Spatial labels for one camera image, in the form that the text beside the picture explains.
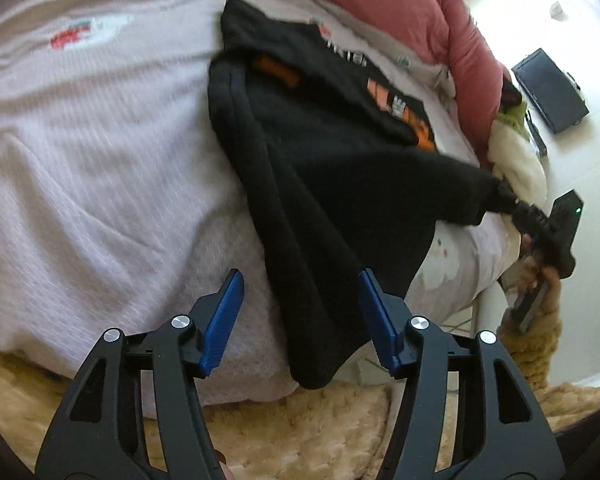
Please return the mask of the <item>black orange-trimmed sweater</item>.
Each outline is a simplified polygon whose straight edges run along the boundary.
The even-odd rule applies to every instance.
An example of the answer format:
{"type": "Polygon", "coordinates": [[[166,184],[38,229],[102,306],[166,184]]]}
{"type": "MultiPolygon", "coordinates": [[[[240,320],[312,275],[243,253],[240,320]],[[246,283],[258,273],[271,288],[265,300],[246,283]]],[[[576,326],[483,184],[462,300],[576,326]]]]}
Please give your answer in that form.
{"type": "Polygon", "coordinates": [[[326,386],[370,335],[358,274],[404,296],[444,221],[510,214],[512,189],[441,154],[418,99],[309,23],[227,0],[212,129],[247,195],[292,378],[326,386]]]}

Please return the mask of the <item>cream and green plush pile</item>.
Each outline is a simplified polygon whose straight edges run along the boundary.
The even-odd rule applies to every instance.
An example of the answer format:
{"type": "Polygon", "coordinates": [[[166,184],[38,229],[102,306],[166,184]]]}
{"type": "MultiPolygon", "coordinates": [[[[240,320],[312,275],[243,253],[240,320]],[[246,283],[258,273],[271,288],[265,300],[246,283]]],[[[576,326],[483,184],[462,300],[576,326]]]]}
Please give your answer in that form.
{"type": "Polygon", "coordinates": [[[527,102],[522,99],[520,104],[496,114],[486,157],[493,173],[505,179],[521,200],[542,207],[547,199],[546,175],[526,127],[527,110],[527,102]]]}

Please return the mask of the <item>tan fluffy rug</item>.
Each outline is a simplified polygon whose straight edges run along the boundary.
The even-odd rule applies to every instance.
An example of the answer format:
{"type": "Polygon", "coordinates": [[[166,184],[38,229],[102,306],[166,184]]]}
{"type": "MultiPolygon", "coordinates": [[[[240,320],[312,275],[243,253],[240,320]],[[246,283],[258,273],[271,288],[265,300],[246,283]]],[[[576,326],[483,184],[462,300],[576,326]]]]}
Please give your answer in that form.
{"type": "MultiPolygon", "coordinates": [[[[0,433],[33,467],[68,382],[0,354],[0,433]]],[[[373,479],[404,387],[334,382],[272,403],[204,409],[212,443],[238,479],[373,479]]]]}

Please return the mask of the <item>strawberry print beige duvet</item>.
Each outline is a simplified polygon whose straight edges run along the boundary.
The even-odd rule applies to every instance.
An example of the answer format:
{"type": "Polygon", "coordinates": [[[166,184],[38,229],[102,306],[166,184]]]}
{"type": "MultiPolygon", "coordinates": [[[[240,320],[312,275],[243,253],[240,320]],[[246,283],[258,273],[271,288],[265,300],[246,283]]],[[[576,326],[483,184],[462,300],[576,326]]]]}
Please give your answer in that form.
{"type": "MultiPolygon", "coordinates": [[[[458,116],[358,31],[369,24],[327,0],[244,1],[364,53],[424,104],[441,154],[452,139],[473,150],[458,116]]],[[[0,0],[1,352],[72,376],[106,328],[152,330],[237,269],[245,300],[201,400],[302,387],[246,192],[211,125],[225,3],[0,0]]]]}

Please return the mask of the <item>pink rolled comforter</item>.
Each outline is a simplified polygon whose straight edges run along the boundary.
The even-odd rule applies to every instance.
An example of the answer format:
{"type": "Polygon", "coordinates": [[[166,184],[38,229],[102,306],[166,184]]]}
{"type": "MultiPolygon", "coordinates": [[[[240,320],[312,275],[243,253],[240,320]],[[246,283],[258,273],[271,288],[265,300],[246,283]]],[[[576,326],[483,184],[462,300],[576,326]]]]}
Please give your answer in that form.
{"type": "Polygon", "coordinates": [[[450,70],[460,128],[481,165],[508,73],[495,58],[464,0],[327,0],[411,49],[429,65],[450,70]]]}

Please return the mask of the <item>black wall television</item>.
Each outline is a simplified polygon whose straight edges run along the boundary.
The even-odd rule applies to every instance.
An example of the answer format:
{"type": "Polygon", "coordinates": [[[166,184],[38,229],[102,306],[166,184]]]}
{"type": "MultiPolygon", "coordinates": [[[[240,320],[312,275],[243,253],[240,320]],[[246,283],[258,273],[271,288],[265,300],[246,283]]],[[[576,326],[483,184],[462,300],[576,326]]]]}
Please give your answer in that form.
{"type": "Polygon", "coordinates": [[[543,49],[517,63],[512,72],[551,133],[579,125],[588,107],[571,79],[543,49]]]}

